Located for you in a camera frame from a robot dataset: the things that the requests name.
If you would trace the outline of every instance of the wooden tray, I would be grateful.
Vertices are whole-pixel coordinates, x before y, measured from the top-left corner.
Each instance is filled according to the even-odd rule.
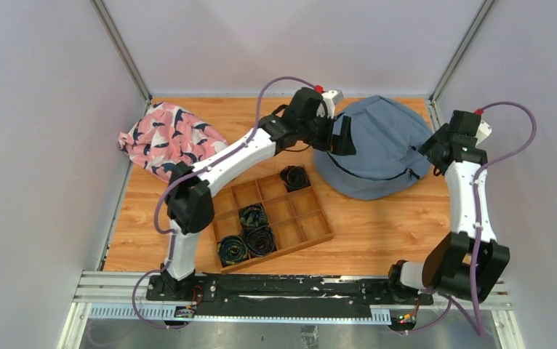
[[[263,206],[276,241],[276,251],[226,267],[215,253],[221,273],[300,251],[334,237],[313,186],[288,193],[279,173],[225,187],[213,198],[213,203],[215,219],[212,229],[217,244],[226,236],[240,235],[239,210],[253,204]]]

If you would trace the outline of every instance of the white wall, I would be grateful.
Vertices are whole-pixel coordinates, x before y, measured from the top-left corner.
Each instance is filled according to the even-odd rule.
[[[142,108],[89,1],[0,1],[0,348],[55,348]]]
[[[432,92],[481,0],[106,0],[154,94]],[[281,84],[273,92],[292,92]]]
[[[512,254],[504,278],[527,347],[557,348],[557,1],[498,1],[440,106],[447,120],[498,100],[523,103],[538,120],[532,146],[489,171],[494,227]],[[509,107],[484,118],[490,159],[529,134],[527,118]]]

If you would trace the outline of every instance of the zipper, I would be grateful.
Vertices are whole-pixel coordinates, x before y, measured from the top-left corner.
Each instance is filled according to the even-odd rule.
[[[334,158],[330,155],[330,153],[326,153],[326,154],[328,154],[328,157],[330,157],[330,160],[332,160],[332,162],[334,163],[334,165],[335,165],[336,167],[338,167],[338,168],[339,168],[341,171],[343,171],[344,173],[346,173],[346,174],[348,174],[348,175],[351,175],[351,176],[354,176],[354,177],[357,177],[357,178],[361,178],[361,179],[363,179],[363,180],[370,180],[370,179],[368,179],[368,178],[360,177],[360,176],[358,176],[357,174],[353,173],[352,171],[346,169],[345,167],[340,166],[340,164],[336,161],[336,159],[334,159]],[[396,178],[399,178],[400,176],[406,174],[407,172],[408,172],[410,175],[416,177],[416,179],[418,179],[418,180],[420,179],[420,176],[417,175],[412,169],[407,168],[407,169],[405,169],[403,172],[397,174],[397,175],[394,176],[394,177],[384,178],[384,179],[381,179],[381,180],[395,180]]]

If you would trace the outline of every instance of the blue bag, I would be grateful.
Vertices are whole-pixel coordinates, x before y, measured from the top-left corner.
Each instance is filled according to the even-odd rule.
[[[381,96],[351,103],[337,117],[343,115],[351,116],[357,154],[313,154],[317,171],[336,191],[373,200],[407,189],[426,176],[431,165],[417,149],[433,132],[420,115]],[[341,124],[341,120],[334,123],[335,134]]]

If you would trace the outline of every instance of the crumpled cloth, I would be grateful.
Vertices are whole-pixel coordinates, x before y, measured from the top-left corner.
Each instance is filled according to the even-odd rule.
[[[227,148],[227,140],[186,109],[170,103],[153,105],[131,128],[120,133],[120,150],[134,164],[169,182],[175,164],[192,165]]]

